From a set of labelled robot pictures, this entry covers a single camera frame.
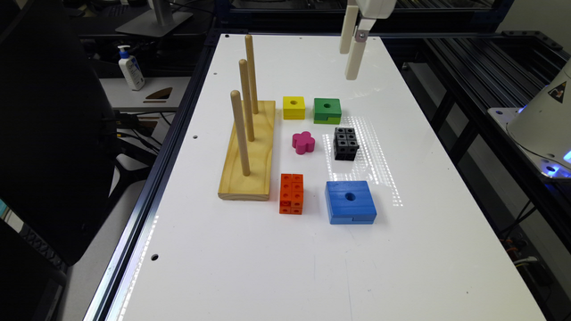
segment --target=wooden peg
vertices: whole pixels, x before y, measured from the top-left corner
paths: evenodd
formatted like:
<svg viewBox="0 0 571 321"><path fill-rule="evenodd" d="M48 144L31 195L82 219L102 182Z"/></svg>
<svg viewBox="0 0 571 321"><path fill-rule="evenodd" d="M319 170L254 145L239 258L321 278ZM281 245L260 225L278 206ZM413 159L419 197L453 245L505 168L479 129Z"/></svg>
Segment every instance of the wooden peg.
<svg viewBox="0 0 571 321"><path fill-rule="evenodd" d="M250 175L250 161L248 160L248 144L244 130L244 117L242 116L242 100L240 92L233 90L230 93L232 101L232 111L234 112L234 125L236 126L236 137L238 139L238 151L240 152L240 162L242 162L242 174Z"/></svg>
<svg viewBox="0 0 571 321"><path fill-rule="evenodd" d="M248 83L248 62L240 60L240 79L242 80L242 93L244 94L244 115L246 120L246 134L248 141L253 142L253 118L252 106L250 105L250 85Z"/></svg>
<svg viewBox="0 0 571 321"><path fill-rule="evenodd" d="M246 35L246 58L248 59L248 76L250 79L250 92L252 97L252 111L258 113L258 87L256 86L256 67L253 61L252 35Z"/></svg>

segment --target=block with hole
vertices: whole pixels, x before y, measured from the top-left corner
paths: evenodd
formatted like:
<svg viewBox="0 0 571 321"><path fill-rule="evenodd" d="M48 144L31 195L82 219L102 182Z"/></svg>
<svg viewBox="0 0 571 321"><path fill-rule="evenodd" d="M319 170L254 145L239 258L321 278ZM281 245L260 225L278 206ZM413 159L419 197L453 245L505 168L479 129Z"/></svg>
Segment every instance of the block with hole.
<svg viewBox="0 0 571 321"><path fill-rule="evenodd" d="M326 182L330 224L373 224L377 210L366 181Z"/></svg>
<svg viewBox="0 0 571 321"><path fill-rule="evenodd" d="M315 138L311 137L310 132L302 132L292 136L292 147L298 155L304 155L306 152L315 150Z"/></svg>
<svg viewBox="0 0 571 321"><path fill-rule="evenodd" d="M305 119L305 101L303 97L284 97L284 119Z"/></svg>
<svg viewBox="0 0 571 321"><path fill-rule="evenodd" d="M355 129L336 128L333 147L336 161L354 161L359 150Z"/></svg>
<svg viewBox="0 0 571 321"><path fill-rule="evenodd" d="M302 214L303 175L282 174L279 190L279 213Z"/></svg>
<svg viewBox="0 0 571 321"><path fill-rule="evenodd" d="M336 98L315 98L313 104L313 123L332 124L341 123L341 102Z"/></svg>

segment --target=hand sanitizer bottle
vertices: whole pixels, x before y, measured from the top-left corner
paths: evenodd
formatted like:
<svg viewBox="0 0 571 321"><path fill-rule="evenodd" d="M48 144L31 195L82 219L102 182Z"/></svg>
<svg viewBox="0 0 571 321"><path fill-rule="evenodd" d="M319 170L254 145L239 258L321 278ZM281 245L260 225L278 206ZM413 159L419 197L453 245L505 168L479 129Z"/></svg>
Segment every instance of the hand sanitizer bottle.
<svg viewBox="0 0 571 321"><path fill-rule="evenodd" d="M121 56L119 67L121 71L123 71L123 76L125 76L128 86L133 90L139 90L145 85L145 78L143 78L143 73L141 73L137 59L129 55L125 50L125 48L129 47L130 45L118 45L120 49L119 55Z"/></svg>

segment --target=white tabletop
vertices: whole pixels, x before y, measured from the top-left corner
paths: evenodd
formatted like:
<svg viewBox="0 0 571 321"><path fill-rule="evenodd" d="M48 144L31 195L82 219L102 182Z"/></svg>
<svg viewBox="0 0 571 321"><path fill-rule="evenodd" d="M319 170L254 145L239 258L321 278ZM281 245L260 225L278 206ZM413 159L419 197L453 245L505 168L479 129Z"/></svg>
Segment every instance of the white tabletop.
<svg viewBox="0 0 571 321"><path fill-rule="evenodd" d="M379 38L356 81L338 37L253 40L258 96L277 102L269 201L217 196L245 58L243 35L222 37L121 318L544 320ZM305 97L306 120L283 120L285 95ZM313 124L315 97L341 99L355 162L332 160L335 126ZM315 152L297 155L305 130ZM304 175L301 216L278 214L281 173ZM326 181L348 179L368 181L375 224L329 224Z"/></svg>

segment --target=black metal frame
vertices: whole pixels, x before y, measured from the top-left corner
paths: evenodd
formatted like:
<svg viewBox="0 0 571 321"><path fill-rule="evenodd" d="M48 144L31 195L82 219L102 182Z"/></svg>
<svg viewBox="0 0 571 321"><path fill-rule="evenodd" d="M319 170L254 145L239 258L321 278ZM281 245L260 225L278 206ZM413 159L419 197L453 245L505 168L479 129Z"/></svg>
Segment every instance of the black metal frame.
<svg viewBox="0 0 571 321"><path fill-rule="evenodd" d="M514 0L494 0L490 8L396 7L389 19L376 22L372 32L494 32ZM340 33L344 9L270 10L236 9L228 0L216 0L222 28L252 32Z"/></svg>
<svg viewBox="0 0 571 321"><path fill-rule="evenodd" d="M538 53L543 59L551 60L551 67L562 67L568 59L564 52L543 45L538 48L541 48ZM493 41L484 43L482 39L425 40L423 56L448 89L431 124L437 131L451 105L457 103L468 118L468 124L449 151L452 161L458 164L477 135L480 135L571 252L571 198L565 190L567 185L539 174L534 164L487 113L491 107L523 107L546 84L512 59L501 57L502 50L496 49L499 48ZM549 56L543 55L547 53L541 52L544 49L551 50ZM501 58L496 61L501 65L486 65L486 62L494 62L494 57Z"/></svg>

